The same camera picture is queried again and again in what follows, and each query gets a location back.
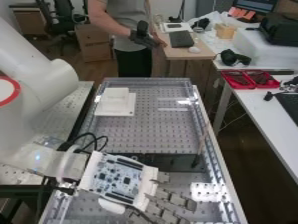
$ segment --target circuit board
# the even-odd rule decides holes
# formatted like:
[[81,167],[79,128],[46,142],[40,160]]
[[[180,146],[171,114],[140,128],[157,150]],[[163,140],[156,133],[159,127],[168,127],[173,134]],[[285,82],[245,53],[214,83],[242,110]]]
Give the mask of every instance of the circuit board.
[[143,165],[124,157],[104,154],[97,164],[91,191],[125,204],[133,204],[141,183]]

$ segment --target monitor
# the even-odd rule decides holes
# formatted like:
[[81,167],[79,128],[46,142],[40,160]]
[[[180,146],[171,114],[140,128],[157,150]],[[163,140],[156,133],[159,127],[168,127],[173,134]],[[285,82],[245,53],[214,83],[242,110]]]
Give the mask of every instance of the monitor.
[[234,7],[266,14],[273,12],[278,0],[234,0]]

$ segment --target red box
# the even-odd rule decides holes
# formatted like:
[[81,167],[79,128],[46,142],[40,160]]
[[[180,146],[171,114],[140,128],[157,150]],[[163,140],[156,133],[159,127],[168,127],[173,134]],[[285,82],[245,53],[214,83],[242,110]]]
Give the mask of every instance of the red box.
[[273,78],[273,76],[268,72],[261,70],[245,70],[244,72],[256,83],[257,88],[280,88],[281,83]]
[[249,76],[238,70],[226,70],[221,72],[222,77],[234,89],[254,89],[256,83]]

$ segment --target gray shirt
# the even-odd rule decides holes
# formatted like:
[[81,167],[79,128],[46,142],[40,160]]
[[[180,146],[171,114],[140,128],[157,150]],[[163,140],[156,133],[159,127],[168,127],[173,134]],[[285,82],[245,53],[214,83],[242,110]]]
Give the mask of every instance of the gray shirt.
[[[149,22],[147,0],[100,0],[107,3],[107,12],[125,27],[137,30],[140,20]],[[143,45],[135,44],[128,38],[116,36],[115,49],[120,51],[140,51]]]

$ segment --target black pants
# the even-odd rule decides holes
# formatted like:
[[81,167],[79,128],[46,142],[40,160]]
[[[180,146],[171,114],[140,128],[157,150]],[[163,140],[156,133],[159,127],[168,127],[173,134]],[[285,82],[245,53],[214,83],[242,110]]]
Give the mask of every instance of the black pants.
[[152,50],[119,51],[115,50],[119,62],[119,77],[152,76]]

